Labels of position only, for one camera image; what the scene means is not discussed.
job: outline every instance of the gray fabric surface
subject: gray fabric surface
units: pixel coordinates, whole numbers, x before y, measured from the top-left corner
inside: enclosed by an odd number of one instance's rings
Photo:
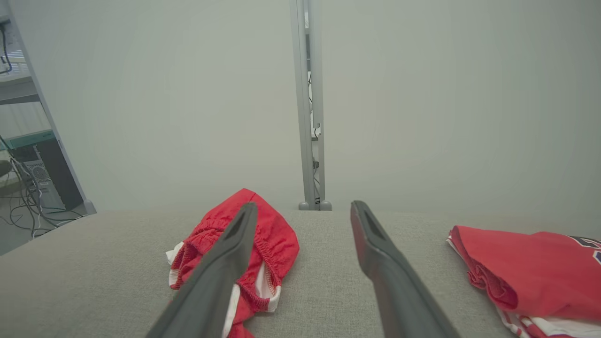
[[[145,335],[174,294],[165,251],[205,211],[92,215],[1,256],[0,336]],[[382,336],[371,282],[356,260],[349,213],[283,215],[297,233],[300,253],[284,279],[277,311],[255,316],[246,327],[258,338]],[[486,295],[469,285],[464,263],[445,243],[452,226],[565,232],[531,220],[376,216],[462,337],[513,335]]]

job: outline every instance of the white stripe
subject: white stripe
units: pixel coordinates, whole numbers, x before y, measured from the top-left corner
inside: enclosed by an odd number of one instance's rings
[[[165,254],[167,255],[167,262],[169,263],[169,265],[173,264],[173,260],[177,256],[177,253],[180,252],[180,249],[182,248],[183,245],[184,245],[184,242],[179,242],[175,246],[175,248],[173,248],[173,250],[169,250],[169,251],[165,252]]]
[[[271,280],[271,273],[265,262],[261,264],[261,268],[259,268],[259,272],[257,274],[257,279],[255,280],[255,291],[257,296],[260,298],[269,299],[269,305],[267,305],[267,312],[274,312],[278,307],[279,295],[282,292],[281,286],[273,286],[273,282]]]
[[[565,334],[574,338],[599,338],[601,337],[601,324],[598,322],[580,321],[563,318],[530,317],[532,323],[547,336]]]
[[[227,308],[227,314],[225,315],[224,332],[221,336],[226,338],[230,334],[231,326],[234,323],[236,317],[236,309],[238,308],[238,300],[240,300],[240,286],[234,284],[231,290],[230,305]]]
[[[517,317],[517,315],[515,313],[504,312],[504,311],[502,311],[501,309],[499,309],[496,306],[495,306],[495,309],[496,309],[497,313],[499,314],[499,316],[501,317],[501,321],[503,322],[503,324],[511,332],[513,332],[513,334],[517,335],[517,330],[521,329],[522,330],[522,334],[520,334],[518,337],[520,337],[520,338],[532,338],[528,334],[528,332],[526,331],[526,328],[523,326],[522,322],[519,320],[519,318]],[[506,320],[505,314],[507,314],[507,316],[509,317],[509,321]]]
[[[455,252],[461,256],[461,254],[459,253],[459,250],[457,250],[457,248],[455,247],[455,244],[453,244],[453,242],[451,241],[451,235],[449,235],[449,237],[447,238],[447,243],[449,243],[449,245],[451,246],[451,248],[453,248],[453,250],[455,250]]]
[[[169,270],[169,286],[172,286],[173,284],[175,284],[177,282],[177,273],[178,272],[179,272],[178,269]]]

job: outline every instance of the red jersey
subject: red jersey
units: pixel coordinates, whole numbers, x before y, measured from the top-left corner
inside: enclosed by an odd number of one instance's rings
[[[455,226],[469,280],[503,311],[601,321],[601,241]]]

